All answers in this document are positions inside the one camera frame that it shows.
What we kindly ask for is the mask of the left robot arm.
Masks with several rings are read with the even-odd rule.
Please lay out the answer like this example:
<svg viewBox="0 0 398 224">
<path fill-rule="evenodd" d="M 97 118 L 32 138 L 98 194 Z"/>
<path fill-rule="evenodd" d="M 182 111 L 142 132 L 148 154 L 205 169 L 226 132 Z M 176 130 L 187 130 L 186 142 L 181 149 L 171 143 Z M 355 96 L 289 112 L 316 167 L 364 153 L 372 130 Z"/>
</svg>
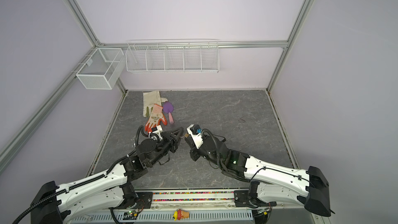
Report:
<svg viewBox="0 0 398 224">
<path fill-rule="evenodd" d="M 132 185 L 163 157 L 175 153 L 184 133 L 182 127 L 172 131 L 145 133 L 137 131 L 135 149 L 117 159 L 99 173 L 65 184 L 43 184 L 30 207 L 32 224 L 66 224 L 75 217 L 104 208 L 128 208 L 138 202 Z"/>
</svg>

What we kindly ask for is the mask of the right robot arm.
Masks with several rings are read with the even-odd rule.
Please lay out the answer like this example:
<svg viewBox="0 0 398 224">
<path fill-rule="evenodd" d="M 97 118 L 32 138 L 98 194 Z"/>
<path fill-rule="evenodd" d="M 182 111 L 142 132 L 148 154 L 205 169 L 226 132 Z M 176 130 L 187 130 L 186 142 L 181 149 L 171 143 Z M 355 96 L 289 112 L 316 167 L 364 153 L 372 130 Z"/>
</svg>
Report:
<svg viewBox="0 0 398 224">
<path fill-rule="evenodd" d="M 330 217 L 329 182 L 317 168 L 294 169 L 262 161 L 252 155 L 229 149 L 217 136 L 186 134 L 193 161 L 206 159 L 223 175 L 249 183 L 249 204 L 259 207 L 262 203 L 292 203 L 307 211 Z"/>
</svg>

